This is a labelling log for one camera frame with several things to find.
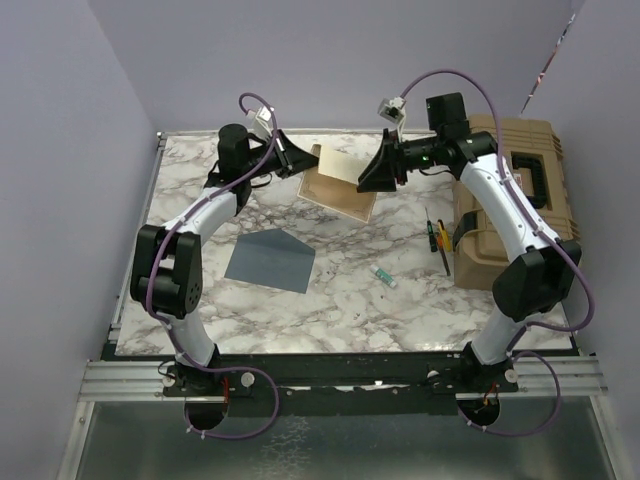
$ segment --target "small screwdriver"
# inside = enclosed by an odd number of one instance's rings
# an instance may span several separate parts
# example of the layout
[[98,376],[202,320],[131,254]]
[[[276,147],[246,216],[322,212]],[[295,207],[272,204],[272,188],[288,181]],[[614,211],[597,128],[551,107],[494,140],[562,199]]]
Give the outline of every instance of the small screwdriver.
[[431,245],[432,252],[437,252],[438,242],[436,241],[436,236],[433,233],[433,224],[431,223],[431,220],[429,220],[429,210],[427,207],[424,207],[424,209],[427,212],[427,233],[429,234],[429,245]]

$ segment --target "lavender wall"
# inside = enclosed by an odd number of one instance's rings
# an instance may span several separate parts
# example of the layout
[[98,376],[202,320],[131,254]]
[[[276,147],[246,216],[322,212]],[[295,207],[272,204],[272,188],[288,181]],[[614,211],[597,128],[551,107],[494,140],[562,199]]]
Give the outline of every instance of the lavender wall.
[[0,59],[0,477],[52,479],[156,139],[84,0],[5,2]]
[[[550,120],[566,159],[583,268],[598,299],[579,336],[600,358],[630,452],[640,452],[640,3],[587,1],[525,115]],[[584,296],[566,302],[573,321]],[[633,457],[640,475],[640,459]]]
[[[383,96],[420,73],[458,68],[519,114],[571,16],[572,0],[89,0],[151,119],[163,130],[239,121],[254,90],[290,127],[377,127]],[[441,77],[411,97],[462,89]]]

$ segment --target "cable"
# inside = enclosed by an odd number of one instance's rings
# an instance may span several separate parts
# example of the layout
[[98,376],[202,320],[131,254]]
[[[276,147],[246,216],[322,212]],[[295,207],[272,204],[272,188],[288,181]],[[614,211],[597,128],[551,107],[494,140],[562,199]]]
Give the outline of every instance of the cable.
[[479,431],[484,432],[484,433],[489,433],[491,435],[497,435],[499,437],[517,438],[517,437],[528,437],[528,436],[531,436],[531,435],[536,435],[536,434],[546,430],[547,428],[549,428],[551,425],[553,425],[555,423],[555,421],[558,419],[558,415],[560,415],[560,407],[562,406],[562,392],[560,390],[560,380],[558,379],[558,374],[555,372],[555,370],[553,369],[551,364],[547,360],[545,360],[545,358],[542,355],[539,355],[539,354],[537,354],[535,352],[529,352],[529,351],[520,352],[516,356],[513,357],[513,363],[515,364],[522,357],[535,357],[538,360],[540,360],[544,364],[545,367],[547,367],[549,369],[549,372],[551,373],[551,376],[553,377],[553,383],[556,384],[556,403],[553,406],[553,411],[551,412],[551,415],[549,415],[549,417],[541,425],[539,425],[539,426],[537,426],[535,428],[532,428],[531,430],[526,430],[524,432],[505,432],[503,430],[493,430],[493,429],[488,428],[486,426],[478,425],[477,423],[472,422],[464,414],[464,412],[460,409],[460,407],[458,407],[458,414],[460,414],[460,416],[462,418],[464,418],[464,420],[467,423],[467,426],[469,426],[471,428],[475,428],[476,430],[479,430]]
[[260,103],[262,103],[265,107],[267,107],[269,110],[272,111],[271,121],[273,123],[273,135],[271,136],[271,141],[269,142],[269,147],[267,148],[267,151],[262,156],[262,158],[258,161],[258,163],[249,172],[247,172],[242,177],[234,180],[233,182],[231,182],[231,183],[223,186],[222,188],[216,190],[211,195],[209,195],[209,196],[203,198],[202,200],[200,200],[198,203],[193,205],[193,207],[191,207],[191,209],[185,214],[185,216],[183,218],[178,220],[176,222],[176,224],[173,227],[171,227],[171,229],[167,232],[166,236],[164,237],[162,243],[160,244],[160,247],[158,248],[158,252],[156,253],[156,257],[155,257],[155,259],[153,261],[153,267],[151,268],[151,274],[149,275],[149,285],[147,287],[147,294],[146,294],[146,299],[145,299],[145,307],[146,307],[146,310],[149,313],[149,315],[151,315],[151,317],[155,318],[156,320],[160,321],[167,328],[167,332],[169,334],[169,339],[171,340],[171,343],[173,344],[173,347],[176,350],[176,358],[184,358],[194,368],[196,368],[196,369],[198,369],[198,370],[200,370],[202,372],[206,372],[206,373],[228,373],[228,372],[238,372],[238,371],[240,371],[240,372],[257,373],[258,375],[264,377],[267,380],[267,382],[269,382],[269,384],[271,385],[271,388],[273,389],[274,394],[275,394],[275,405],[274,405],[274,408],[273,408],[273,413],[271,414],[271,417],[268,419],[268,421],[262,427],[254,430],[252,432],[244,433],[244,434],[240,434],[240,435],[226,435],[226,434],[213,433],[211,431],[206,431],[206,430],[202,431],[202,430],[198,430],[198,429],[194,428],[193,425],[191,425],[191,422],[189,421],[188,416],[185,417],[185,419],[187,420],[187,423],[189,424],[189,429],[187,431],[195,431],[196,433],[199,433],[203,438],[205,436],[207,436],[207,437],[211,437],[211,438],[219,438],[219,439],[224,439],[224,440],[242,440],[242,439],[246,439],[246,438],[255,437],[256,435],[259,435],[260,433],[264,432],[267,428],[269,428],[273,424],[273,422],[275,421],[276,417],[278,416],[278,411],[280,409],[280,396],[278,394],[278,387],[277,387],[276,383],[273,381],[273,379],[266,372],[264,372],[264,371],[262,371],[262,370],[260,370],[258,368],[253,368],[253,367],[209,368],[209,367],[205,367],[204,365],[200,365],[198,362],[196,362],[187,352],[184,351],[184,349],[182,348],[182,346],[178,342],[178,339],[175,337],[175,334],[173,333],[173,331],[170,328],[171,325],[170,325],[169,320],[166,317],[164,317],[162,315],[158,315],[156,312],[154,312],[154,310],[153,310],[153,288],[155,286],[156,277],[158,275],[158,269],[160,268],[160,262],[162,261],[162,258],[164,257],[164,252],[166,251],[167,246],[169,245],[169,242],[171,241],[171,237],[173,237],[173,235],[180,229],[180,227],[182,227],[184,225],[184,223],[187,220],[189,220],[193,215],[195,215],[195,213],[198,210],[200,210],[200,208],[202,208],[204,205],[206,205],[212,199],[214,199],[215,197],[223,194],[224,192],[227,192],[227,191],[231,190],[236,185],[238,185],[238,184],[240,184],[240,183],[242,183],[242,182],[244,182],[246,180],[249,180],[256,172],[258,172],[258,170],[260,170],[260,168],[262,168],[262,166],[265,164],[265,162],[267,161],[267,159],[269,158],[269,156],[273,152],[273,149],[276,147],[276,141],[278,139],[278,123],[277,123],[275,114],[273,114],[273,109],[271,108],[271,105],[264,98],[262,98],[261,96],[256,95],[255,93],[246,92],[246,93],[243,93],[242,95],[240,95],[240,99],[239,99],[240,108],[245,113],[246,113],[246,109],[242,105],[242,100],[244,98],[246,98],[246,97],[255,98]]
[[529,211],[527,210],[525,204],[522,202],[522,200],[520,200],[520,197],[518,197],[516,193],[516,189],[513,186],[513,183],[511,182],[512,177],[507,177],[507,172],[505,170],[505,162],[503,161],[503,153],[502,153],[504,151],[504,148],[503,148],[504,142],[502,138],[502,125],[500,124],[500,117],[498,116],[498,111],[495,107],[495,104],[489,97],[489,94],[487,93],[487,91],[478,82],[476,82],[473,78],[468,76],[466,73],[460,72],[458,70],[442,68],[438,70],[432,70],[430,72],[420,75],[413,82],[411,82],[407,86],[407,88],[404,89],[404,91],[400,94],[400,96],[402,98],[405,98],[409,94],[409,92],[413,89],[413,87],[415,87],[422,80],[440,73],[449,73],[451,75],[456,75],[458,77],[464,78],[473,86],[475,86],[478,89],[478,91],[482,94],[484,99],[486,100],[487,104],[489,105],[489,110],[491,110],[493,121],[496,125],[496,137],[498,141],[497,164],[498,164],[498,171],[500,172],[500,178],[502,182],[507,188],[507,191],[509,192],[509,195],[511,196],[512,200],[516,204],[516,207],[518,208],[518,210],[520,210],[520,212],[523,214],[523,216],[525,217],[525,219],[533,229],[534,235],[538,235],[545,242],[547,242],[556,251],[556,253],[558,253],[558,255],[562,257],[562,259],[567,263],[567,265],[569,265],[569,268],[573,271],[574,275],[578,278],[578,280],[582,284],[582,287],[584,288],[585,294],[587,296],[587,302],[589,305],[587,314],[584,320],[574,327],[570,327],[570,326],[559,327],[556,325],[551,325],[548,323],[538,322],[538,321],[529,322],[527,323],[527,325],[542,327],[549,330],[554,330],[556,332],[566,332],[566,333],[572,333],[572,332],[577,332],[578,330],[582,330],[583,328],[585,328],[591,323],[591,320],[593,320],[593,316],[595,314],[595,298],[593,295],[593,291],[591,290],[591,287],[589,286],[589,282],[585,278],[584,274],[578,268],[575,262],[571,260],[569,255],[567,255],[567,253],[564,250],[562,250],[562,248],[553,239],[551,239],[544,231],[539,229],[538,222],[536,221],[535,218],[533,218],[529,214]]
[[451,173],[451,170],[441,170],[440,172],[435,172],[435,173],[427,173],[424,170],[418,170],[418,171],[425,177],[433,177],[435,175],[440,175],[441,173]]
[[267,185],[269,185],[271,183],[271,181],[273,180],[273,175],[271,173],[269,173],[269,180],[266,180],[262,183],[258,183],[257,185],[251,185],[251,188],[262,188],[262,187],[266,187]]
[[185,421],[187,422],[187,425],[189,426],[189,428],[187,429],[187,432],[195,432],[197,434],[199,434],[201,437],[209,437],[209,438],[218,438],[221,440],[245,440],[247,438],[253,438],[257,435],[260,435],[262,432],[264,432],[266,429],[268,429],[273,422],[275,421],[276,417],[278,416],[278,411],[280,410],[280,395],[278,393],[278,386],[276,385],[276,382],[273,381],[273,378],[271,378],[269,376],[269,374],[267,374],[265,371],[260,370],[259,368],[254,368],[254,367],[225,367],[225,368],[209,368],[209,367],[205,367],[203,365],[200,365],[198,362],[196,362],[193,357],[191,357],[191,355],[189,355],[187,352],[185,352],[184,350],[182,350],[182,347],[180,346],[180,344],[178,343],[178,340],[176,339],[174,333],[172,330],[169,330],[169,339],[171,340],[171,343],[173,344],[173,347],[176,350],[176,357],[180,357],[180,358],[184,358],[187,362],[189,362],[191,365],[193,365],[196,369],[200,370],[201,372],[206,372],[206,373],[231,373],[231,372],[252,372],[252,373],[257,373],[258,375],[264,377],[267,382],[269,382],[269,385],[271,386],[271,388],[273,389],[273,393],[274,393],[274,398],[275,398],[275,405],[273,407],[273,412],[271,413],[271,416],[269,417],[269,419],[259,428],[248,432],[248,433],[242,433],[239,435],[228,435],[225,433],[215,433],[211,430],[199,430],[197,428],[195,428],[192,424],[191,421],[189,420],[189,416],[185,411]]
[[[571,259],[571,257],[569,257],[569,255],[552,238],[550,238],[544,231],[540,230],[538,222],[536,221],[535,218],[533,218],[531,216],[531,214],[529,214],[529,211],[527,210],[525,204],[520,200],[520,197],[518,197],[517,192],[516,192],[516,188],[514,187],[514,185],[511,182],[512,177],[507,177],[507,172],[506,172],[506,169],[505,169],[505,162],[504,162],[504,159],[503,159],[504,158],[503,157],[503,151],[504,151],[503,143],[504,142],[503,142],[503,137],[502,137],[502,125],[500,124],[500,117],[498,116],[497,109],[496,109],[493,101],[489,97],[489,94],[486,92],[486,90],[478,82],[476,82],[474,79],[472,79],[471,77],[469,77],[465,73],[462,73],[462,72],[460,72],[458,70],[453,70],[453,69],[439,69],[439,70],[432,70],[432,71],[427,72],[427,73],[425,73],[423,75],[420,75],[413,82],[411,82],[407,86],[407,88],[404,89],[404,91],[400,94],[400,96],[402,98],[405,98],[409,94],[409,92],[413,89],[413,87],[415,87],[422,80],[424,80],[425,78],[431,77],[433,75],[440,74],[440,73],[449,73],[451,75],[456,75],[458,77],[464,78],[469,83],[471,83],[473,86],[475,86],[478,89],[478,91],[482,94],[484,99],[486,100],[487,104],[489,105],[489,110],[491,110],[491,115],[493,116],[493,121],[494,121],[494,123],[496,125],[496,137],[497,137],[497,141],[498,141],[498,152],[497,152],[496,162],[497,162],[497,165],[498,165],[498,172],[500,174],[501,181],[505,185],[507,191],[509,192],[509,196],[511,197],[511,199],[515,203],[516,207],[522,213],[522,215],[525,217],[526,221],[529,223],[529,225],[533,229],[534,235],[538,235],[540,238],[542,238],[547,244],[549,244],[556,251],[556,253],[558,253],[558,255],[560,255],[560,257],[562,257],[562,259],[566,262],[566,264],[569,266],[569,268],[573,271],[574,275],[578,278],[578,280],[582,284],[582,287],[584,288],[585,294],[587,296],[587,302],[588,302],[588,305],[589,305],[588,310],[587,310],[587,314],[586,314],[584,320],[582,322],[580,322],[578,325],[576,325],[574,327],[570,327],[570,326],[569,327],[559,327],[559,326],[556,326],[556,325],[551,325],[551,324],[544,323],[544,322],[539,322],[539,321],[528,322],[527,325],[525,325],[522,329],[520,329],[518,332],[516,332],[515,336],[511,339],[511,341],[509,342],[509,345],[507,346],[507,351],[511,351],[513,349],[515,344],[520,340],[520,338],[522,338],[522,336],[526,332],[526,329],[529,326],[542,327],[542,328],[546,328],[546,329],[549,329],[549,330],[554,330],[554,331],[557,331],[557,332],[567,332],[567,333],[576,332],[578,330],[581,330],[581,329],[585,328],[587,325],[589,325],[591,323],[591,320],[593,319],[593,316],[595,314],[595,298],[594,298],[594,295],[593,295],[593,291],[591,290],[591,287],[589,286],[589,283],[588,283],[587,279],[585,278],[584,274],[578,268],[578,266],[575,264],[575,262]],[[482,427],[482,426],[480,426],[478,424],[475,424],[471,420],[469,420],[466,417],[466,415],[464,415],[462,410],[458,409],[460,414],[467,420],[467,425],[469,425],[471,427],[474,427],[476,429],[479,429],[479,430],[481,430],[483,432],[489,432],[489,433],[492,433],[494,435],[499,435],[499,436],[503,436],[503,437],[525,437],[525,436],[535,435],[537,433],[542,432],[543,430],[545,430],[546,428],[551,426],[556,421],[556,419],[558,417],[558,414],[560,413],[560,406],[562,405],[562,394],[560,392],[560,382],[558,380],[558,376],[557,376],[556,372],[553,370],[553,367],[551,366],[551,364],[549,362],[547,362],[542,356],[538,355],[535,352],[531,352],[531,351],[520,352],[518,355],[513,357],[514,363],[519,358],[524,357],[524,356],[536,357],[538,360],[540,360],[542,363],[544,363],[545,366],[549,369],[549,372],[551,372],[553,380],[554,380],[554,382],[556,384],[556,391],[557,391],[556,405],[554,407],[554,410],[553,410],[553,413],[551,414],[551,416],[542,425],[540,425],[537,428],[534,428],[532,430],[529,430],[529,431],[526,431],[526,432],[522,432],[522,433],[510,433],[510,432],[501,432],[501,431],[496,431],[496,430],[489,430],[486,427]]]

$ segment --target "white marble surface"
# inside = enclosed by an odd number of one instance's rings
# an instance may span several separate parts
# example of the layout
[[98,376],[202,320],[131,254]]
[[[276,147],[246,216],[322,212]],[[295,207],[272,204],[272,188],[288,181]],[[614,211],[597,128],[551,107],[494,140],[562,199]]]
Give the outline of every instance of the white marble surface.
[[[321,143],[371,158],[379,135],[290,135],[309,150]],[[215,136],[171,137],[148,223],[173,218],[195,199],[217,158]],[[451,177],[410,176],[395,194],[379,194],[368,225],[297,198],[299,178],[274,181],[224,225],[203,250],[201,316],[223,353],[391,352],[461,349],[485,323],[490,292],[463,290],[444,273],[426,236],[425,205],[432,219],[452,230]],[[282,228],[316,250],[306,294],[224,278],[236,237]],[[369,266],[398,282],[390,289]],[[557,307],[547,321],[564,322]],[[568,337],[535,329],[519,348],[570,348]],[[117,353],[168,354],[160,325],[138,304],[126,303]]]

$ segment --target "gray envelope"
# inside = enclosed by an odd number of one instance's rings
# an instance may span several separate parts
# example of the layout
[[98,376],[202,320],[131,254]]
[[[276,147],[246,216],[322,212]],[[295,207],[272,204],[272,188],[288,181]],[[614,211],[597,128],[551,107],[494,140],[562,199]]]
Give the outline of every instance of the gray envelope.
[[307,293],[316,251],[280,229],[240,235],[226,278]]

